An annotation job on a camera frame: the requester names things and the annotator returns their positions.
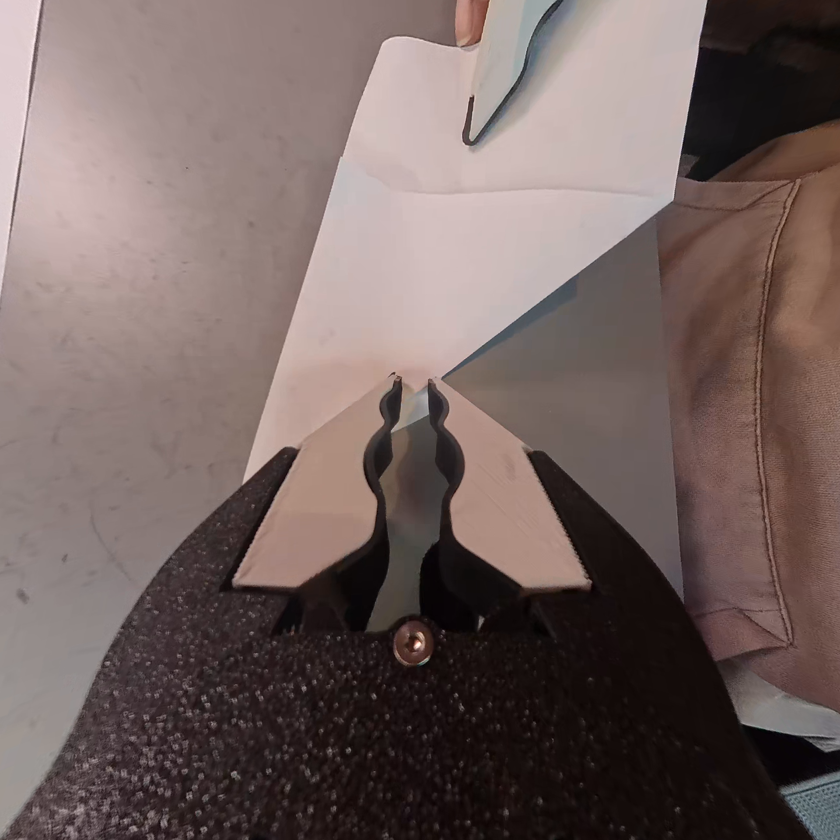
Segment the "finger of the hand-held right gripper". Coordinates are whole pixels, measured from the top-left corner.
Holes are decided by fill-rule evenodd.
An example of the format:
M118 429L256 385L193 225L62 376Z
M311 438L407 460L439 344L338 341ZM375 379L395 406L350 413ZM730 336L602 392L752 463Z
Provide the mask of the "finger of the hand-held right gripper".
M561 1L490 2L471 82L462 141L475 146L514 98L541 32Z

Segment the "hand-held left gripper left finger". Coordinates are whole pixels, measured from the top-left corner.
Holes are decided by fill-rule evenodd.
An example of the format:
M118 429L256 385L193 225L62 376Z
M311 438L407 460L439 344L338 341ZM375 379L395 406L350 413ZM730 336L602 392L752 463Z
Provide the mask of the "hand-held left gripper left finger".
M287 471L232 571L232 590L286 599L277 628L368 627L389 568L382 476L403 378L386 380L285 449Z

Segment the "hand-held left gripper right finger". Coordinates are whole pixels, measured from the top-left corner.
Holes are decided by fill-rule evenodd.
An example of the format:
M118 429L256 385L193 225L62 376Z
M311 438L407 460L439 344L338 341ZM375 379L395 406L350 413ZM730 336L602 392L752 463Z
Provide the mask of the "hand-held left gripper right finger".
M472 632L531 597L590 592L535 450L439 379L429 381L427 401L447 486L438 538L421 565L421 614Z

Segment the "white paper sheet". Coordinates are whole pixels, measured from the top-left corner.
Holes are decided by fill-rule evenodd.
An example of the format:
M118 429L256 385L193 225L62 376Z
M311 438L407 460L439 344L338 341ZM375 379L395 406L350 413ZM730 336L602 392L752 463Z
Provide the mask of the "white paper sheet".
M41 1L1 2L1 271L14 214L41 7Z
M706 2L562 2L466 146L478 47L380 47L245 468L396 373L419 390L672 199Z

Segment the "person's right hand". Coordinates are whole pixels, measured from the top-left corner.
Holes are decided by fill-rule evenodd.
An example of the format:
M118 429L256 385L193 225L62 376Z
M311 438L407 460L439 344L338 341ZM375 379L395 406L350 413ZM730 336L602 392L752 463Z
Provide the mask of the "person's right hand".
M455 43L464 48L480 42L490 1L458 0L455 4Z

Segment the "person's white undershirt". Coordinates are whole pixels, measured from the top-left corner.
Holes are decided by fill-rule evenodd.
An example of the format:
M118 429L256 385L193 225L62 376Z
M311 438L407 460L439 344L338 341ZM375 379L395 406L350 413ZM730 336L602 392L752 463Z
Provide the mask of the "person's white undershirt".
M741 724L806 740L824 753L839 750L839 713L793 696L734 660L718 664Z

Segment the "pale blue cloth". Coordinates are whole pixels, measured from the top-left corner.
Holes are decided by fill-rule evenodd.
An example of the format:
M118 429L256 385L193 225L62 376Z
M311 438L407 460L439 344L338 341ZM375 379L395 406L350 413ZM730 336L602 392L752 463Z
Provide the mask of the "pale blue cloth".
M787 784L780 792L814 839L839 839L839 772Z

